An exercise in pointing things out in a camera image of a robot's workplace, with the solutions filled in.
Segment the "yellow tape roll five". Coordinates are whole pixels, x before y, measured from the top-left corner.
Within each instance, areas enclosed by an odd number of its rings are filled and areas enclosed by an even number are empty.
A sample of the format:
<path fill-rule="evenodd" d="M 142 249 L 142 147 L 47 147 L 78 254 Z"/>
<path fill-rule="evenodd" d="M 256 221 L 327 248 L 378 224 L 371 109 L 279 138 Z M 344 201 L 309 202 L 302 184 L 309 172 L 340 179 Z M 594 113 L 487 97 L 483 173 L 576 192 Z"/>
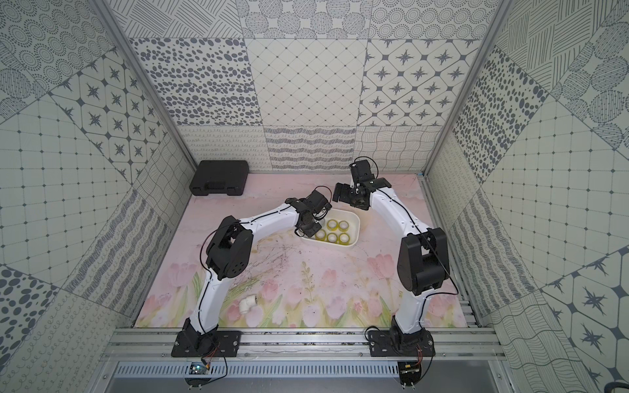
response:
<path fill-rule="evenodd" d="M 329 230 L 334 231 L 338 229 L 338 222 L 335 219 L 329 219 L 326 221 L 326 226 Z"/>

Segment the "yellow tape roll two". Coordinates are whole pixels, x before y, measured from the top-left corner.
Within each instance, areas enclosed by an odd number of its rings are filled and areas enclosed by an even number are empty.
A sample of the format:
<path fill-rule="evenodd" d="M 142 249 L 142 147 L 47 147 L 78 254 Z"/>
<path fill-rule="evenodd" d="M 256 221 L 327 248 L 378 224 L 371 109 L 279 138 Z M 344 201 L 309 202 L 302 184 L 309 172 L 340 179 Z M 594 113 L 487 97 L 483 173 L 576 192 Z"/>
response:
<path fill-rule="evenodd" d="M 315 239 L 318 241 L 324 241 L 327 237 L 326 232 L 324 231 L 324 229 L 319 230 L 316 234 L 315 234 Z"/>

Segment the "yellow tape roll six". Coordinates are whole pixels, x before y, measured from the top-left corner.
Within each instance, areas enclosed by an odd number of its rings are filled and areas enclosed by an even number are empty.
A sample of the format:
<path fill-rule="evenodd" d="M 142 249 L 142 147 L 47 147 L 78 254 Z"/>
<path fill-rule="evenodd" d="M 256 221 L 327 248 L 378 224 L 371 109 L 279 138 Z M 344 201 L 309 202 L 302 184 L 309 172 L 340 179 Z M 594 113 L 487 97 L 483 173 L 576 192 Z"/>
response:
<path fill-rule="evenodd" d="M 342 231 L 342 232 L 346 232 L 349 229 L 349 223 L 345 220 L 339 221 L 338 222 L 338 228 Z"/>

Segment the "yellow tape roll three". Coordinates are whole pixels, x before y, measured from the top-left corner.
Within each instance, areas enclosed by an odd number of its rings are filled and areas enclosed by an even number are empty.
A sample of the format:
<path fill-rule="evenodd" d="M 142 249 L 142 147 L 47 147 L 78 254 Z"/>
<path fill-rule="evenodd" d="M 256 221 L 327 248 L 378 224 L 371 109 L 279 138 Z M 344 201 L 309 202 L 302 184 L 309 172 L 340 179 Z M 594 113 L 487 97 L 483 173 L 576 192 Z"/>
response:
<path fill-rule="evenodd" d="M 337 242 L 342 245 L 347 245 L 351 242 L 351 237 L 347 233 L 341 233 L 337 237 Z"/>

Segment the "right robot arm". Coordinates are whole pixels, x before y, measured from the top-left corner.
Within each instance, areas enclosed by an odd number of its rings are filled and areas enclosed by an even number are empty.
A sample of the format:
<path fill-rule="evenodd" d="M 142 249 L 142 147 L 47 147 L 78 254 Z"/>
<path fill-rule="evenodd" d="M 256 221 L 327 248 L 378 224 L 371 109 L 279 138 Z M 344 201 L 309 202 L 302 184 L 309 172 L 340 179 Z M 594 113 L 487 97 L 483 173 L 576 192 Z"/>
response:
<path fill-rule="evenodd" d="M 384 178 L 353 185 L 337 183 L 333 200 L 376 211 L 400 238 L 396 271 L 406 294 L 392 317 L 390 334 L 400 346 L 417 342 L 425 330 L 429 302 L 443 293 L 442 285 L 450 278 L 447 236 L 414 216 Z"/>

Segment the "white pipe elbow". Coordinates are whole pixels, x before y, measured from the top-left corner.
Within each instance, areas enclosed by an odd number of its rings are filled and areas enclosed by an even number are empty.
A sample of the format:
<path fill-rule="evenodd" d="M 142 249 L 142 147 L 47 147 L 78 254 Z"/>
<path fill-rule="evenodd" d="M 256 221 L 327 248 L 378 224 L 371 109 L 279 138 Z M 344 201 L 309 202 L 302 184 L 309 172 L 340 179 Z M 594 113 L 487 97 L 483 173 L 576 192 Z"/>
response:
<path fill-rule="evenodd" d="M 255 306 L 257 306 L 257 296 L 250 295 L 239 302 L 238 309 L 240 314 L 247 314 Z"/>

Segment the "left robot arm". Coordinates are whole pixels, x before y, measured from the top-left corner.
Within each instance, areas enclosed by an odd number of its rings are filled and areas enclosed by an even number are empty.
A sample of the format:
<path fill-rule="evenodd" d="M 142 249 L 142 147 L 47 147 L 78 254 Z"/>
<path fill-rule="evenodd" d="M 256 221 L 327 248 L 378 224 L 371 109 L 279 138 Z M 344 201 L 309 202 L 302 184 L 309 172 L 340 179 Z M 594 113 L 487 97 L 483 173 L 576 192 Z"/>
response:
<path fill-rule="evenodd" d="M 314 237 L 322 229 L 321 220 L 331 209 L 329 199 L 314 190 L 307 197 L 290 197 L 261 215 L 246 219 L 225 217 L 201 249 L 201 265 L 206 270 L 206 278 L 197 310 L 185 325 L 199 334 L 217 328 L 229 288 L 249 265 L 257 242 L 288 229 L 302 237 Z"/>

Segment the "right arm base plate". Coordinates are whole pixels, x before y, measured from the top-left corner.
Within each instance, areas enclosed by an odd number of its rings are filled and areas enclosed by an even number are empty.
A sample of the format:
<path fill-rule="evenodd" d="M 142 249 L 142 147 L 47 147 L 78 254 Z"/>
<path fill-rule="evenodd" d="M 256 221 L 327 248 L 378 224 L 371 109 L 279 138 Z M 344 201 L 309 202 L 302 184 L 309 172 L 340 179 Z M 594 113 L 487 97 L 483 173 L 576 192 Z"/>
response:
<path fill-rule="evenodd" d="M 418 332 L 404 334 L 400 331 L 367 329 L 365 339 L 370 345 L 372 357 L 434 357 L 436 355 L 431 332 L 421 329 Z"/>

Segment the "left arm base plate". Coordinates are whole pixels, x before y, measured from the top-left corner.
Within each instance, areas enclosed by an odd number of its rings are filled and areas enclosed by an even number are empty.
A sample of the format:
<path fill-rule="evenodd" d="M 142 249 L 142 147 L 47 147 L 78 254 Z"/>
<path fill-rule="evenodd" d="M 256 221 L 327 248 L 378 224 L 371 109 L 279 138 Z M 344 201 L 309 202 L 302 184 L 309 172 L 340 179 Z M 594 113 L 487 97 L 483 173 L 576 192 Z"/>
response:
<path fill-rule="evenodd" d="M 219 330 L 217 327 L 210 332 L 201 333 L 193 327 L 190 318 L 187 318 L 177 334 L 171 356 L 206 358 L 214 355 L 234 358 L 238 354 L 241 338 L 241 331 Z"/>

